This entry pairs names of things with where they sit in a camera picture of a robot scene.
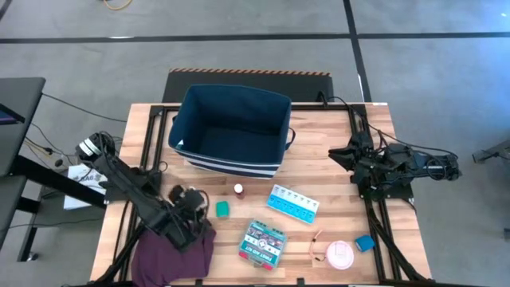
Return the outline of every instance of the maroon towel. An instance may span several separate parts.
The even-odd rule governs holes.
[[[163,236],[146,230],[136,247],[131,276],[136,286],[159,287],[180,278],[203,278],[209,273],[216,231],[210,229],[185,253]]]

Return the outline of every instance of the wooden tabletop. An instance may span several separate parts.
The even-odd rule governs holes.
[[[120,158],[133,167],[139,166],[150,107],[150,104],[133,104],[127,120]],[[367,104],[367,115],[372,125],[394,136],[390,110],[386,104]],[[158,123],[156,120],[151,155]],[[360,253],[353,244],[357,237],[369,234],[364,203],[358,196],[356,185],[349,183],[351,173],[328,158],[328,149],[345,147],[351,137],[347,113],[293,111],[290,126],[296,130],[296,140],[286,151],[275,177],[264,180],[225,175],[191,166],[167,145],[171,120],[167,121],[161,160],[168,163],[168,168],[163,174],[161,192],[166,194],[175,184],[183,184],[202,189],[210,196],[209,219],[217,235],[209,276],[204,278],[204,284],[296,284],[298,277],[303,277],[307,284],[378,282],[373,251]],[[244,199],[235,197],[233,186],[236,183],[243,185],[246,193]],[[308,225],[267,207],[266,201],[274,184],[318,200],[320,207],[315,222]],[[229,202],[230,217],[218,219],[215,217],[215,203],[224,200]],[[429,277],[430,270],[414,211],[399,199],[389,199],[386,204],[395,243],[414,268]],[[91,280],[102,275],[112,263],[123,207],[124,202],[108,205]],[[288,236],[280,263],[272,271],[255,268],[237,254],[238,244],[254,218],[283,230]],[[124,243],[127,224],[123,229],[120,247]],[[324,261],[318,262],[309,257],[308,247],[318,230],[323,230],[323,233],[315,244],[317,254],[324,254],[328,244],[333,241],[343,240],[351,244],[355,260],[350,269],[336,270]],[[388,254],[383,244],[382,255],[386,276],[391,278]],[[194,279],[172,283],[194,284]]]

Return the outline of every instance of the green block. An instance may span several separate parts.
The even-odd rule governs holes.
[[[216,202],[216,216],[224,218],[229,216],[229,203],[228,202]]]

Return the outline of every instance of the fabric bin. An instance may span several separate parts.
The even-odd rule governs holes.
[[[288,126],[291,106],[287,96],[258,88],[193,85],[168,143],[196,167],[270,179],[296,137]]]

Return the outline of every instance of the gray floor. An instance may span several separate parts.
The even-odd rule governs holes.
[[[359,33],[510,31],[505,0],[351,2]],[[0,22],[0,38],[347,31],[342,2],[332,0],[134,0],[119,12],[96,0],[13,0]],[[362,40],[360,45],[373,101],[390,104],[398,137],[460,156],[464,176],[456,182],[414,183],[433,277],[508,285],[510,242],[502,230],[510,226],[510,167],[502,159],[476,165],[470,155],[510,138],[510,39]],[[177,67],[328,71],[336,95],[361,100],[349,40],[0,45],[0,77],[46,77],[45,92],[117,118],[127,116],[131,103],[160,101],[167,71]],[[48,99],[34,122],[67,152],[92,132],[124,132],[122,124]],[[29,136],[44,143],[37,130]],[[22,153],[33,158],[25,149]],[[38,191],[29,185],[25,193],[37,197]],[[97,210],[82,214],[77,216],[100,217]],[[19,212],[13,224],[28,221]],[[27,263],[15,262],[26,228],[12,229],[0,253],[0,285],[86,282],[100,227],[99,221],[41,230],[33,248],[41,258]]]

